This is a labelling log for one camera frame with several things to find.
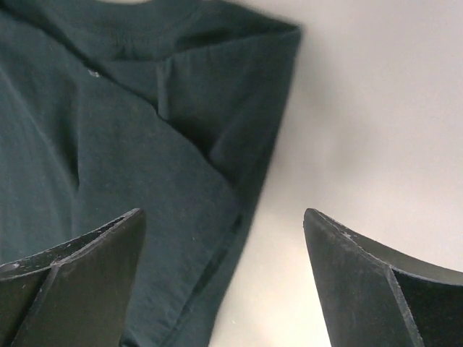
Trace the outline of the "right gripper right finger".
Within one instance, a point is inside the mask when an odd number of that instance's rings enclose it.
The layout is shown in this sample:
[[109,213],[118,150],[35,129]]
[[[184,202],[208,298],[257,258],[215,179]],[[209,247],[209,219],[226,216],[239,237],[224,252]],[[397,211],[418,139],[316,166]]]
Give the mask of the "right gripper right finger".
[[462,346],[462,273],[410,257],[315,209],[305,240],[332,346]]

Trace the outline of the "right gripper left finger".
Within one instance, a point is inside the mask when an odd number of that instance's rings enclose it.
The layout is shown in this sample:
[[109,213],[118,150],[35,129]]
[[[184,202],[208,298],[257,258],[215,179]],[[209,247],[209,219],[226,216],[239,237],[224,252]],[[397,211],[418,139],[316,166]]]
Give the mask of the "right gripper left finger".
[[117,346],[145,238],[133,209],[46,251],[1,265],[1,345]]

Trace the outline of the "black t-shirt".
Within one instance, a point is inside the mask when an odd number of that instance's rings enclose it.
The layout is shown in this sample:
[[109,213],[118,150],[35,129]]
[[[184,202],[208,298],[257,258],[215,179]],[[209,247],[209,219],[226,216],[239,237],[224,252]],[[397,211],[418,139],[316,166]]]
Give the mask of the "black t-shirt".
[[140,208],[121,346],[207,346],[301,40],[226,1],[1,3],[1,261]]

